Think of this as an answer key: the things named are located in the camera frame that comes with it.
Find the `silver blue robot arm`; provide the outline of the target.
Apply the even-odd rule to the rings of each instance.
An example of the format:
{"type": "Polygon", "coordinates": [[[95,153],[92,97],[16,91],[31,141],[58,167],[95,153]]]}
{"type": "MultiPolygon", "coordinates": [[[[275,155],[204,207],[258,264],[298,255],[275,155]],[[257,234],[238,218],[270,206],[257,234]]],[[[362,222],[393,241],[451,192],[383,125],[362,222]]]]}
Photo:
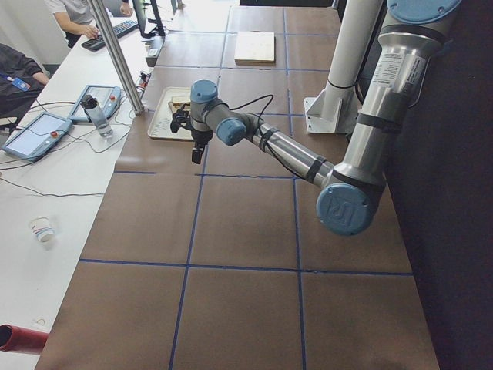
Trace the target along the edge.
{"type": "Polygon", "coordinates": [[[292,140],[261,115],[235,112],[207,79],[195,81],[190,93],[186,123],[195,142],[193,161],[201,161],[213,137],[228,146],[249,140],[320,188],[317,216],[328,230],[359,234],[374,218],[386,187],[389,149],[458,8],[457,1],[345,3],[327,84],[304,102],[309,133],[348,135],[340,163],[292,140]]]}

